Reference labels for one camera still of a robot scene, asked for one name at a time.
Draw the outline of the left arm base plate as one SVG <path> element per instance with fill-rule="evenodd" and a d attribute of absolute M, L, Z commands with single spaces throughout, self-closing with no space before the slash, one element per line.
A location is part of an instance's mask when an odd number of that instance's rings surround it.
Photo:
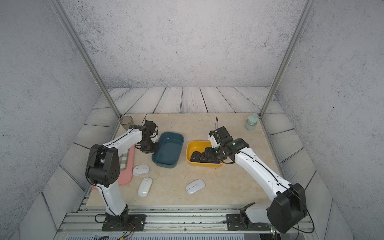
<path fill-rule="evenodd" d="M 146 223 L 146 215 L 107 215 L 102 226 L 103 232 L 142 232 Z"/>

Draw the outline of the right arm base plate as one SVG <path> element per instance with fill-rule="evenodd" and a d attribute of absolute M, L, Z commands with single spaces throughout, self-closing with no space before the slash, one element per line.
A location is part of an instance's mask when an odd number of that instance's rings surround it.
<path fill-rule="evenodd" d="M 265 223 L 251 223 L 241 214 L 227 214 L 224 223 L 228 231 L 269 231 L 270 227 Z"/>

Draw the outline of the dark teal storage box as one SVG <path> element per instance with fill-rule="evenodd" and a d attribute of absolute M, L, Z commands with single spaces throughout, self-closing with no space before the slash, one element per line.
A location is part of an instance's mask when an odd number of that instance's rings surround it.
<path fill-rule="evenodd" d="M 159 138 L 159 149 L 152 155 L 152 161 L 159 167 L 172 169 L 180 158 L 184 136 L 174 132 L 164 132 Z"/>

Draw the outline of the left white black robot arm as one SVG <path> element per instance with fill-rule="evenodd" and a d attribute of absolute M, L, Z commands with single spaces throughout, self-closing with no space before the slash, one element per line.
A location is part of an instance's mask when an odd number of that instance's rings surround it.
<path fill-rule="evenodd" d="M 108 143 L 91 147 L 85 176 L 101 193 L 108 215 L 120 217 L 127 208 L 118 186 L 120 156 L 131 147 L 145 154 L 155 154 L 159 148 L 157 136 L 158 126 L 146 120 L 142 126 L 130 126 L 124 134 Z"/>

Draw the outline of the white mouse with grey line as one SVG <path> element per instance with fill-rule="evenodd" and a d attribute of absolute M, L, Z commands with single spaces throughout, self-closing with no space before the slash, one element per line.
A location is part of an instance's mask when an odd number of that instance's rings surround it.
<path fill-rule="evenodd" d="M 186 192 L 192 195 L 206 187 L 205 182 L 202 179 L 197 179 L 186 186 Z"/>

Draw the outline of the yellow storage box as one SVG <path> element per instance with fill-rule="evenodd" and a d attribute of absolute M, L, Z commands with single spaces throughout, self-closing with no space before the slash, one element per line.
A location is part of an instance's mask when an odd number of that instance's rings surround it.
<path fill-rule="evenodd" d="M 191 157 L 194 152 L 199 152 L 203 153 L 205 151 L 205 148 L 211 147 L 211 142 L 210 141 L 191 141 L 187 144 L 187 150 L 186 150 L 186 159 L 188 163 L 191 166 L 196 166 L 196 167 L 211 167 L 211 168 L 218 168 L 223 165 L 222 162 L 218 164 L 213 164 L 213 163 L 198 163 L 198 162 L 191 162 Z"/>

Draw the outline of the small white mouse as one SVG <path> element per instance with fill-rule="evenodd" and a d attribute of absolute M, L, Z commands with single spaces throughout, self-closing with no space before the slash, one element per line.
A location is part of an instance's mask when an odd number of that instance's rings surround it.
<path fill-rule="evenodd" d="M 133 176 L 142 176 L 149 173 L 150 167 L 148 165 L 137 165 L 133 167 Z"/>

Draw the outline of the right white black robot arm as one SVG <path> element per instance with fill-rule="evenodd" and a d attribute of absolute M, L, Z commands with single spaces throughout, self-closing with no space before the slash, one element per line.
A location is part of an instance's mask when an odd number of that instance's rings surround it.
<path fill-rule="evenodd" d="M 285 234 L 308 214 L 305 189 L 300 184 L 292 185 L 268 167 L 241 138 L 233 139 L 225 127 L 210 131 L 211 147 L 204 155 L 209 161 L 231 159 L 262 187 L 269 199 L 269 207 L 248 204 L 242 212 L 246 224 L 271 224 L 278 232 Z"/>

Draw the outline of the long white mouse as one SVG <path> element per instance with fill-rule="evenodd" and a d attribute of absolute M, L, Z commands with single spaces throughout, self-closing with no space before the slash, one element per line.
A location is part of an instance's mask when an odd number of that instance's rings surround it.
<path fill-rule="evenodd" d="M 153 184 L 152 178 L 149 178 L 149 177 L 144 178 L 140 183 L 140 186 L 138 189 L 138 196 L 141 198 L 147 197 L 150 192 L 152 184 Z"/>

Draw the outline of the black mouse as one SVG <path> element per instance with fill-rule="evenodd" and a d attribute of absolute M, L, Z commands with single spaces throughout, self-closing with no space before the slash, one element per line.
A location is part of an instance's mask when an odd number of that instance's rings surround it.
<path fill-rule="evenodd" d="M 207 151 L 201 153 L 200 162 L 201 163 L 212 163 L 211 154 Z"/>
<path fill-rule="evenodd" d="M 191 155 L 190 162 L 200 163 L 201 162 L 201 156 L 202 156 L 202 153 L 200 153 L 198 151 L 194 151 Z"/>

